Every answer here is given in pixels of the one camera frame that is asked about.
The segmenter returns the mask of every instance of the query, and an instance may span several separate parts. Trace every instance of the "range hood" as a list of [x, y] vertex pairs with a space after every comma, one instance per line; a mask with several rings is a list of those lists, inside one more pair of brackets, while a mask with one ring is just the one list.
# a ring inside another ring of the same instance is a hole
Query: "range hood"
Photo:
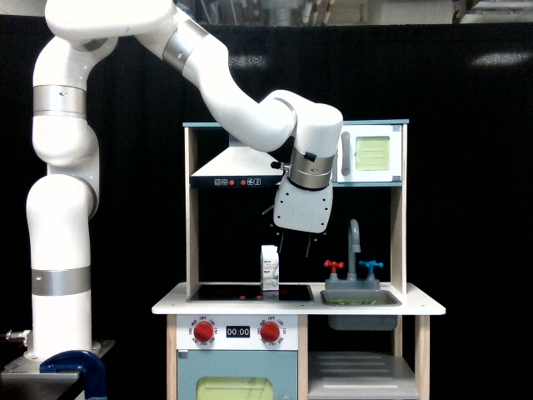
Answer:
[[191, 188], [268, 188], [283, 175], [270, 166], [275, 161], [230, 135], [229, 147], [191, 175]]

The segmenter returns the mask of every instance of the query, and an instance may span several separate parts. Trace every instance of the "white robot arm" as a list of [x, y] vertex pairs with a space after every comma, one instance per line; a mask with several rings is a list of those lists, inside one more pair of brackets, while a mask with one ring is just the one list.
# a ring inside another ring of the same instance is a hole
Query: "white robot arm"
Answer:
[[98, 144], [85, 118], [87, 77], [117, 38], [135, 35], [201, 92], [213, 117], [241, 142], [263, 152], [295, 136], [290, 172], [281, 180], [274, 222], [319, 233], [331, 212], [331, 167], [341, 133], [335, 108], [291, 92], [260, 103], [233, 81], [226, 46], [172, 0], [48, 0], [56, 37], [33, 74], [33, 146], [47, 163], [27, 198], [32, 251], [33, 353], [43, 360], [91, 339], [88, 219], [99, 190]]
[[269, 152], [295, 136], [290, 172], [276, 197], [274, 222], [311, 233], [326, 229], [331, 167], [342, 126], [338, 110], [286, 91], [255, 102], [233, 81], [226, 46], [171, 0], [50, 0], [46, 17], [54, 34], [78, 45], [135, 35], [192, 82], [213, 117], [251, 148]]

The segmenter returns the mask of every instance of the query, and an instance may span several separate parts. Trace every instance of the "timer display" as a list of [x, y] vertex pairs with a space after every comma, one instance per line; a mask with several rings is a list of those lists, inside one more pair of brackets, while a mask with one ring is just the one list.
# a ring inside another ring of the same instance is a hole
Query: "timer display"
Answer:
[[226, 327], [226, 338], [249, 338], [250, 327]]

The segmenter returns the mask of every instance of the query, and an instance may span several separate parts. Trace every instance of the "red faucet handle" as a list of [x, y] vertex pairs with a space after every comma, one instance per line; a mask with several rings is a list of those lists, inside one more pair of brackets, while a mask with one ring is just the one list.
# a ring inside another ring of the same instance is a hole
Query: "red faucet handle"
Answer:
[[324, 267], [326, 267], [326, 268], [331, 267], [331, 273], [336, 273], [336, 269], [337, 268], [339, 268], [339, 269], [343, 269], [344, 268], [344, 263], [343, 262], [334, 262], [334, 261], [326, 260], [326, 262], [324, 262]]

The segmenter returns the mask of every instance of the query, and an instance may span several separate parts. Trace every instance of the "sink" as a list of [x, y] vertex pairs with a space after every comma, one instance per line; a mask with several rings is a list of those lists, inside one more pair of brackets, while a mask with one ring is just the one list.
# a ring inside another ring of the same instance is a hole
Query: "sink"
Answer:
[[[322, 302], [332, 307], [400, 306], [401, 301], [387, 290], [322, 290]], [[397, 315], [329, 315], [328, 323], [337, 331], [391, 331]]]
[[322, 290], [322, 302], [333, 307], [400, 306], [387, 290]]

